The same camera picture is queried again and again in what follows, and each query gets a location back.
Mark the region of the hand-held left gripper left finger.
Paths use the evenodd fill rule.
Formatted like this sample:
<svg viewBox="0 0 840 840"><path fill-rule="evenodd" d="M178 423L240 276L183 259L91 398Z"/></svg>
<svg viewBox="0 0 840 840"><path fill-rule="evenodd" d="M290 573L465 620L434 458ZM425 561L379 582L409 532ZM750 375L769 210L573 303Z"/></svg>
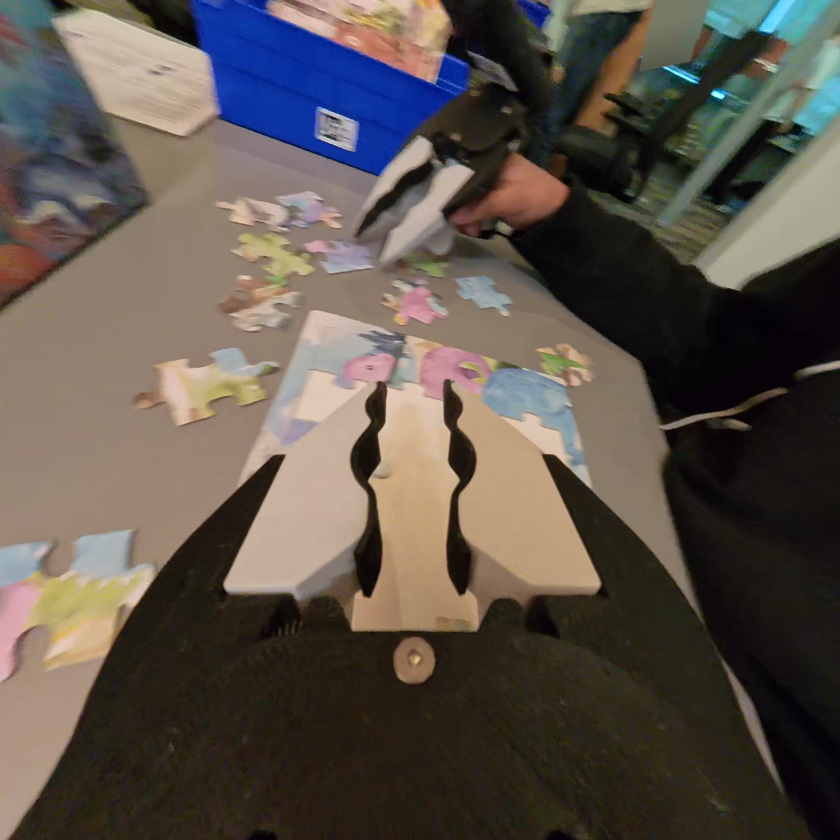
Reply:
<svg viewBox="0 0 840 840"><path fill-rule="evenodd" d="M282 458L224 581L231 595L373 594L382 531L371 477L382 461L386 384L369 383Z"/></svg>

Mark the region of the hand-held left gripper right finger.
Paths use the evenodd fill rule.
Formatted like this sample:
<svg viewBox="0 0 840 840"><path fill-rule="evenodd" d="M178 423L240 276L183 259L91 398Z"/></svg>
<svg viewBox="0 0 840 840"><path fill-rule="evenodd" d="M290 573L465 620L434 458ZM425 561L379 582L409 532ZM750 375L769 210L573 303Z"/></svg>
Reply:
<svg viewBox="0 0 840 840"><path fill-rule="evenodd" d="M446 559L460 595L479 606L595 595L602 581L550 470L562 464L476 395L444 382L448 465L458 478Z"/></svg>

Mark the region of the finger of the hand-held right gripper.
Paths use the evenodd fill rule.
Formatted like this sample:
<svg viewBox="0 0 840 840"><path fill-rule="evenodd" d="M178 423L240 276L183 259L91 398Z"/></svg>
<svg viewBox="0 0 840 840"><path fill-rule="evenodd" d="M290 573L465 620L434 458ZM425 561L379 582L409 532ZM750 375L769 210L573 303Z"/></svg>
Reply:
<svg viewBox="0 0 840 840"><path fill-rule="evenodd" d="M445 208L473 177L473 170L463 164L447 164L436 169L425 194L385 237L380 262L384 266L390 265L444 232L448 227Z"/></svg>
<svg viewBox="0 0 840 840"><path fill-rule="evenodd" d="M390 230L429 194L437 175L437 156L425 136L411 138L384 168L364 200L353 229L353 238L376 236Z"/></svg>

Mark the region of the pastel purple pink puzzle piece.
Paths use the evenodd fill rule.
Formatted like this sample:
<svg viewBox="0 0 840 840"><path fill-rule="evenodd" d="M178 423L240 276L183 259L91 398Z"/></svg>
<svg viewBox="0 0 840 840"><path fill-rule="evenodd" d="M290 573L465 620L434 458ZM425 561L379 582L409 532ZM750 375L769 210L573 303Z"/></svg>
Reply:
<svg viewBox="0 0 840 840"><path fill-rule="evenodd" d="M350 241L316 239L306 243L303 249L330 275L373 268L370 250Z"/></svg>

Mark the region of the dinosaur puzzle tray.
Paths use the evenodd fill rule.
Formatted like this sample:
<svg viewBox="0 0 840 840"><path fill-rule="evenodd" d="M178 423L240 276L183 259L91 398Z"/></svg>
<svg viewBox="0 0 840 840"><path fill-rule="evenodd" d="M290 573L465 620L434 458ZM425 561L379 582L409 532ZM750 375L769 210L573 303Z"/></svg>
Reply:
<svg viewBox="0 0 840 840"><path fill-rule="evenodd" d="M322 405L325 419L357 391L376 383L356 382L344 389L333 384L333 374L312 369L313 351L327 328L375 329L324 311L309 313L243 478L253 475L269 457L290 451L291 447L286 453L277 452L276 415L284 403L304 393ZM407 337L418 369L425 353L445 346ZM426 397L419 383L386 387L385 423L379 433L381 463L371 477L382 535L381 573L371 596L358 593L342 605L356 631L474 631L488 605L478 605L471 594L458 594L447 571L448 512L458 478L448 465L444 398ZM521 421L506 419L545 456L554 456L586 485L590 483L585 457L582 463L571 461L559 432L543 427L531 414L524 414Z"/></svg>

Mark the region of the purple blue green puzzle piece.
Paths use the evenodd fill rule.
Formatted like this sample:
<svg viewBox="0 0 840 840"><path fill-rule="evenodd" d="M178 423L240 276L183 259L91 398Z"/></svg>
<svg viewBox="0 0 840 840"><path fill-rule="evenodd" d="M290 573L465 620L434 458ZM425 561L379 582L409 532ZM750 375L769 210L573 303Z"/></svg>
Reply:
<svg viewBox="0 0 840 840"><path fill-rule="evenodd" d="M480 395L493 373L503 363L477 353L465 353L457 363L459 383L469 392Z"/></svg>

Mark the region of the purple dinosaur body puzzle piece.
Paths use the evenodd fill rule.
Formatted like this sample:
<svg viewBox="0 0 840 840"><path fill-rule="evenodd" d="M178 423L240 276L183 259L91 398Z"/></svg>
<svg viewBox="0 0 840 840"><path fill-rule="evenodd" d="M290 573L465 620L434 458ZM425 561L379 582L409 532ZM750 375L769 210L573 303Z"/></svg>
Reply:
<svg viewBox="0 0 840 840"><path fill-rule="evenodd" d="M428 351L419 363L418 381L426 397L442 400L444 383L452 381L476 393L476 381L484 376L484 361L467 351L439 346Z"/></svg>

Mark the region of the person's right hand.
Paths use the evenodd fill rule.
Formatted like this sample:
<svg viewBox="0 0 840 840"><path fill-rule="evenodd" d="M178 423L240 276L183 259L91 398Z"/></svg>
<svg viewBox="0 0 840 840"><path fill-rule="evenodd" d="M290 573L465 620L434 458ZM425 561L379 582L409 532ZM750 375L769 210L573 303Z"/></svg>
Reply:
<svg viewBox="0 0 840 840"><path fill-rule="evenodd" d="M553 215L571 189L520 154L508 155L495 185L482 196L455 210L449 222L460 233L478 237L491 222L502 222L515 232Z"/></svg>

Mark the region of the blue white puzzle piece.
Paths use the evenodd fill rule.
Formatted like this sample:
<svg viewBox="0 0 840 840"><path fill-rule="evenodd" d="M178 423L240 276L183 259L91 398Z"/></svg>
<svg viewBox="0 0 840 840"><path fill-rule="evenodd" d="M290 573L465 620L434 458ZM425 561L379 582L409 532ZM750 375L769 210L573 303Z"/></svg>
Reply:
<svg viewBox="0 0 840 840"><path fill-rule="evenodd" d="M481 310L494 310L502 317L510 316L512 304L509 296L498 290L496 282L488 276L466 276L455 279L458 296L472 301Z"/></svg>

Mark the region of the black office chair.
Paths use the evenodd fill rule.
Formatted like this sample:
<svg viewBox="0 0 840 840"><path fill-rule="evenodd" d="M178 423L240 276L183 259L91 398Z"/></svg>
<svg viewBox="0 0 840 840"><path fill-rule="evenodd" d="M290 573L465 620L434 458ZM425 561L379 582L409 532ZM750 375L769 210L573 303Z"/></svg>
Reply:
<svg viewBox="0 0 840 840"><path fill-rule="evenodd" d="M635 203L662 154L665 135L652 110L634 95L608 94L606 99L614 106L606 114L614 134L575 125L562 131L554 151L564 158L565 174L588 189Z"/></svg>

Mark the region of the blue dinosaur body puzzle piece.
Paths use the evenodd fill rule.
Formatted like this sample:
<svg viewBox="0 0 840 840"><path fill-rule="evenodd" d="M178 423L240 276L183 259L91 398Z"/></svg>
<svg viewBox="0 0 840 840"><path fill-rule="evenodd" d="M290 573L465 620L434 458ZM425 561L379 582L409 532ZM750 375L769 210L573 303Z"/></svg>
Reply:
<svg viewBox="0 0 840 840"><path fill-rule="evenodd" d="M571 461L583 462L568 392L561 383L536 371L500 368L490 374L480 396L503 417L521 421L524 414L536 416L543 427L560 433Z"/></svg>

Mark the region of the green yellow puzzle piece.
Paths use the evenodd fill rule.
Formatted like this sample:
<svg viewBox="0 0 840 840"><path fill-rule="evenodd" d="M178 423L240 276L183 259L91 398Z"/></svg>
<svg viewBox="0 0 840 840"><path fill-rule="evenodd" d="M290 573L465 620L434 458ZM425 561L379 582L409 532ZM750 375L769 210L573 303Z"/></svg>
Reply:
<svg viewBox="0 0 840 840"><path fill-rule="evenodd" d="M263 259L263 270L271 282L280 283L289 276L307 277L314 273L315 267L308 255L289 250L289 241L281 234L242 234L238 237L238 246L232 253L250 263Z"/></svg>

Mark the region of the peach purple puzzle piece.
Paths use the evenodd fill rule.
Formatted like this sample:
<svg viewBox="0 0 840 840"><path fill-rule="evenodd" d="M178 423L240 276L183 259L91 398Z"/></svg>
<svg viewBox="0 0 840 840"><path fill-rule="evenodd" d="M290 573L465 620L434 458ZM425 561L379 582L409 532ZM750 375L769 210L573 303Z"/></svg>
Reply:
<svg viewBox="0 0 840 840"><path fill-rule="evenodd" d="M216 201L215 207L227 214L232 224L253 227L263 225L272 233L288 230L289 212L277 203L267 203L248 197L238 197L233 202Z"/></svg>

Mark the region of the puzzle board in bin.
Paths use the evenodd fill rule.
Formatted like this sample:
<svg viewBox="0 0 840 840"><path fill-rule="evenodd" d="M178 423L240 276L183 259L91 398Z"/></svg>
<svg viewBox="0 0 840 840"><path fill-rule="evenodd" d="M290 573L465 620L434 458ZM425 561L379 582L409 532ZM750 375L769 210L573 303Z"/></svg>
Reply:
<svg viewBox="0 0 840 840"><path fill-rule="evenodd" d="M268 1L266 11L431 83L452 34L439 1Z"/></svg>

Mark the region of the blue plastic bin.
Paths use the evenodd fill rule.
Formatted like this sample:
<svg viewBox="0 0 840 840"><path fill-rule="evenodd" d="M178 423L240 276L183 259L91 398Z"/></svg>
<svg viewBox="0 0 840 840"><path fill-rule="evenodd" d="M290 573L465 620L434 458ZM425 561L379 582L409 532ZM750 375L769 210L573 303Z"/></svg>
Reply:
<svg viewBox="0 0 840 840"><path fill-rule="evenodd" d="M431 83L278 19L266 3L191 2L222 119L357 170L379 174L478 76L452 23Z"/></svg>

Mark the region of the green dinosaur brown puzzle piece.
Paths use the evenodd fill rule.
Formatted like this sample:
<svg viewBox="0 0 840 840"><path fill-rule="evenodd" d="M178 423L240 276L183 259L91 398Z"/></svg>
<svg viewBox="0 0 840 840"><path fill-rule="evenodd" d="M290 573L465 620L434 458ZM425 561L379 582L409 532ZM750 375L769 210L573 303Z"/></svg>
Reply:
<svg viewBox="0 0 840 840"><path fill-rule="evenodd" d="M558 343L536 349L543 373L567 387L576 387L595 380L592 361L567 343Z"/></svg>

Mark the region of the pink dinosaur head puzzle piece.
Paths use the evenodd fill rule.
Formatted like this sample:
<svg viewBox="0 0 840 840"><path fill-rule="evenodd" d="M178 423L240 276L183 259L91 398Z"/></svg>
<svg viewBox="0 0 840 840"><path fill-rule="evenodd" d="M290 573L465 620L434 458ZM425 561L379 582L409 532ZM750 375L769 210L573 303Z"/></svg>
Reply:
<svg viewBox="0 0 840 840"><path fill-rule="evenodd" d="M344 389L356 382L385 382L394 388L418 384L417 366L409 338L381 329L327 328L311 362L313 370L333 374L332 383Z"/></svg>

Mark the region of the brown grey puzzle piece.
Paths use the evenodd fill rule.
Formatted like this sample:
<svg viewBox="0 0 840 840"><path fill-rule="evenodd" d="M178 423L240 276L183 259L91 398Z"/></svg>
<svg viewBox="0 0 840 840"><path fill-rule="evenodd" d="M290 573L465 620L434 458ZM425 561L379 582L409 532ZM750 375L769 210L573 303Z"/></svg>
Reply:
<svg viewBox="0 0 840 840"><path fill-rule="evenodd" d="M234 290L217 304L232 326L245 333L263 329L284 330L291 321L291 310L302 308L303 293L248 275L239 275Z"/></svg>

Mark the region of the pink yellow blue puzzle piece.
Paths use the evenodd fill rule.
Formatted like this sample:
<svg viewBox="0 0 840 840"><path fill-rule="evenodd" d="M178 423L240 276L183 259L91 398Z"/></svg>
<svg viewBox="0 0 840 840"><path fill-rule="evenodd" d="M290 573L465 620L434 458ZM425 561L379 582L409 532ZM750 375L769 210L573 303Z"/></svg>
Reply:
<svg viewBox="0 0 840 840"><path fill-rule="evenodd" d="M49 643L43 668L57 669L108 655L120 618L139 603L156 575L150 563L133 564L134 530L79 537L62 574L46 571L55 541L1 548L1 681L18 668L24 636L43 627Z"/></svg>

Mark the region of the paper instruction sheet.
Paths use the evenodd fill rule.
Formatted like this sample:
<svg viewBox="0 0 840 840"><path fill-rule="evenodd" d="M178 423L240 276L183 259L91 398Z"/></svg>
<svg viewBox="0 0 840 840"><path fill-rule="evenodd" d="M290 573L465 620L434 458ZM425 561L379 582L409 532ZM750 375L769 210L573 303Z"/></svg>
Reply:
<svg viewBox="0 0 840 840"><path fill-rule="evenodd" d="M105 113L179 138L219 116L200 49L97 10L57 16L55 27Z"/></svg>

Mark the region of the illustrated puzzle box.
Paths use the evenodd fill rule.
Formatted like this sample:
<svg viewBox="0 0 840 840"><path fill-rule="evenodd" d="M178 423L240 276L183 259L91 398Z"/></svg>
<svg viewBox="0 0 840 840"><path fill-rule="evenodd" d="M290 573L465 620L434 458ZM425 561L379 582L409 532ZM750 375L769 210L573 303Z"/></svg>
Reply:
<svg viewBox="0 0 840 840"><path fill-rule="evenodd" d="M1 2L2 308L149 202L53 12Z"/></svg>

